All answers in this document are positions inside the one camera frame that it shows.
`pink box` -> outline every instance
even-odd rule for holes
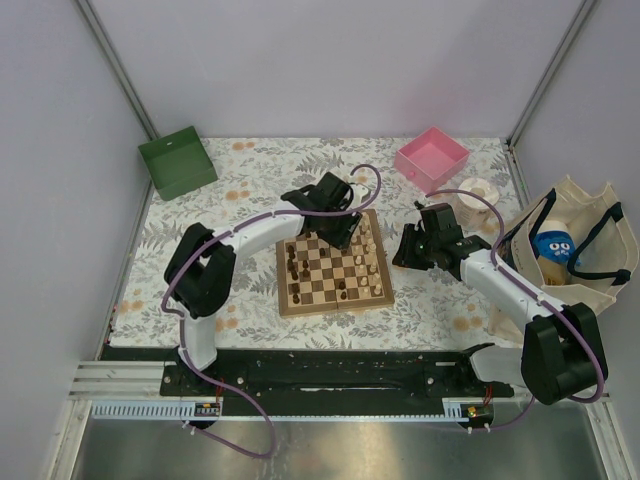
[[[424,193],[431,193],[464,168],[469,150],[431,127],[396,153],[394,166]]]

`wooden chessboard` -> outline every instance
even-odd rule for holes
[[[312,233],[278,242],[276,260],[282,317],[389,307],[395,301],[375,210],[363,212],[346,250]]]

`blue toy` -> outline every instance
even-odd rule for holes
[[[541,257],[561,265],[566,264],[576,251],[566,225],[553,220],[542,223],[538,234],[533,239],[533,245]],[[576,265],[580,265],[580,259],[577,260]]]

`table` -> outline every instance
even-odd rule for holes
[[[393,308],[282,319],[278,315],[275,246],[239,265],[228,302],[217,313],[216,343],[235,348],[462,349],[483,342],[512,346],[487,332],[490,304],[478,292],[438,269],[412,271],[391,266],[402,227],[415,223],[420,190],[393,168],[406,138],[205,138],[203,144],[220,179],[164,202],[153,194],[126,287],[112,323],[114,347],[167,347],[178,343],[178,321],[160,311],[167,287],[162,275],[185,229],[233,224],[272,205],[281,194],[316,183],[330,170],[341,177],[360,163],[379,168],[383,184],[376,209],[390,266]],[[500,191],[498,210],[506,220],[520,204],[497,138],[463,138],[471,151],[466,167],[445,187],[468,177],[489,180]],[[355,173],[373,188],[375,176]],[[447,201],[440,196],[434,201]],[[497,221],[478,233],[492,242]]]

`purple cable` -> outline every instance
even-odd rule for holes
[[[436,192],[432,192],[432,193],[429,193],[429,194],[425,195],[425,197],[429,198],[429,197],[432,197],[434,195],[443,194],[443,193],[454,193],[454,194],[462,193],[464,195],[469,195],[470,197],[473,197],[476,200],[484,203],[495,214],[495,216],[498,218],[498,223],[500,224],[500,234],[498,235],[498,239],[495,241],[495,243],[491,247],[491,263],[493,263],[493,266],[496,267],[500,273],[502,273],[505,277],[507,277],[512,283],[514,283],[524,293],[526,293],[529,297],[533,298],[534,300],[537,300],[538,296],[536,295],[536,293],[533,290],[531,290],[522,281],[520,281],[518,278],[516,278],[514,275],[512,275],[511,272],[509,272],[507,269],[505,269],[504,267],[502,267],[501,265],[498,264],[498,251],[497,250],[498,250],[498,246],[500,245],[500,242],[502,242],[502,239],[504,238],[504,234],[505,234],[504,220],[502,218],[502,215],[500,215],[500,212],[498,212],[498,209],[496,207],[494,207],[490,202],[488,202],[487,200],[482,198],[481,196],[476,195],[475,193],[472,193],[472,192],[467,192],[467,191],[458,190],[458,189],[438,190]],[[593,367],[594,367],[594,369],[596,371],[597,386],[596,386],[595,393],[589,398],[576,397],[575,395],[572,395],[569,398],[571,400],[573,400],[575,402],[579,402],[579,403],[593,403],[593,402],[598,401],[600,399],[600,397],[602,396],[602,393],[604,392],[604,375],[602,373],[602,368],[600,368],[600,363],[598,362],[598,359],[596,358],[595,354],[593,353],[593,350],[591,350],[591,347],[585,341],[585,339],[582,337],[582,335],[580,335],[580,332],[578,332],[578,330],[575,329],[575,327],[571,324],[571,322],[567,319],[567,317],[565,317],[562,314],[562,312],[560,312],[558,309],[556,309],[553,305],[551,305],[549,302],[547,302],[544,299],[540,302],[540,305],[542,305],[547,310],[549,310],[551,313],[553,313],[556,317],[558,317],[558,319],[567,328],[567,330],[569,330],[571,335],[573,335],[575,337],[575,339],[578,341],[578,344],[580,344],[580,346],[582,347],[582,349],[586,353],[587,357],[589,358],[589,361],[592,363],[592,365],[593,365]]]
[[[369,200],[364,202],[362,205],[360,205],[360,206],[358,206],[356,208],[352,208],[350,210],[342,211],[342,212],[313,212],[313,211],[306,211],[306,210],[277,210],[275,212],[262,213],[260,215],[257,215],[255,217],[249,218],[249,219],[245,220],[244,222],[236,225],[233,228],[233,231],[228,230],[228,231],[226,231],[224,233],[221,233],[217,237],[212,238],[208,242],[205,242],[200,248],[198,248],[193,253],[193,255],[191,255],[191,257],[189,257],[189,259],[180,268],[180,270],[178,270],[178,273],[175,275],[175,277],[173,277],[173,280],[169,284],[169,287],[167,288],[167,291],[165,292],[164,296],[162,297],[162,303],[160,304],[160,308],[165,313],[173,313],[173,314],[178,315],[180,317],[180,348],[182,349],[182,353],[183,353],[183,357],[184,357],[185,363],[187,364],[187,366],[198,377],[200,377],[204,381],[209,382],[212,385],[216,385],[218,387],[222,387],[222,388],[224,388],[226,390],[229,390],[231,392],[237,393],[238,395],[240,395],[243,398],[245,398],[251,405],[253,405],[253,407],[260,413],[260,415],[262,415],[262,418],[265,419],[265,421],[267,422],[267,425],[269,426],[269,434],[270,434],[270,437],[271,437],[271,446],[269,447],[269,450],[267,452],[265,452],[265,453],[256,453],[256,452],[252,452],[250,450],[246,450],[246,449],[242,448],[241,446],[236,445],[235,443],[231,443],[228,440],[225,440],[224,438],[219,437],[218,435],[215,435],[213,433],[210,433],[210,432],[207,432],[207,431],[204,431],[204,430],[196,429],[195,431],[197,431],[201,435],[204,435],[205,437],[210,438],[212,440],[215,440],[217,442],[220,442],[223,445],[225,445],[225,446],[227,446],[229,448],[232,448],[236,452],[242,453],[243,455],[247,455],[248,457],[252,457],[252,458],[261,458],[261,459],[262,458],[271,458],[273,456],[273,454],[275,453],[276,448],[277,448],[277,438],[276,438],[275,427],[273,425],[273,422],[271,421],[271,419],[267,415],[267,413],[260,406],[260,404],[258,402],[256,402],[249,394],[245,393],[244,391],[240,390],[239,388],[236,388],[233,385],[229,385],[229,384],[224,383],[224,382],[220,382],[220,381],[218,381],[218,380],[216,380],[214,378],[211,378],[211,377],[205,375],[200,370],[198,370],[196,368],[196,366],[193,364],[191,356],[189,355],[189,351],[187,350],[187,342],[186,342],[186,335],[185,335],[185,328],[184,328],[184,322],[186,320],[185,316],[184,316],[183,312],[181,312],[180,310],[177,310],[175,308],[169,308],[169,306],[168,306],[169,298],[171,298],[171,294],[175,290],[176,285],[182,279],[182,277],[184,276],[185,272],[189,269],[189,267],[193,264],[193,262],[195,262],[198,258],[200,258],[200,255],[202,255],[202,253],[204,253],[205,250],[207,250],[209,247],[211,247],[212,245],[216,244],[220,240],[224,240],[225,238],[230,237],[234,233],[239,232],[243,228],[246,228],[249,225],[252,225],[255,222],[258,222],[258,221],[263,220],[265,218],[268,218],[268,217],[271,217],[271,216],[275,217],[275,216],[278,216],[278,215],[304,215],[304,216],[310,216],[310,217],[340,217],[340,216],[344,216],[344,215],[352,215],[352,214],[357,213],[357,212],[359,212],[361,210],[364,210],[369,205],[371,205],[374,202],[374,200],[378,197],[378,194],[380,193],[380,188],[382,187],[382,177],[380,176],[380,172],[378,171],[377,168],[375,168],[373,165],[369,165],[369,164],[366,164],[366,163],[363,163],[363,164],[355,166],[351,170],[351,175],[353,175],[353,173],[356,170],[360,169],[360,168],[368,168],[368,169],[372,170],[373,173],[375,173],[376,179],[377,179],[376,189],[374,190],[374,192],[369,197]]]

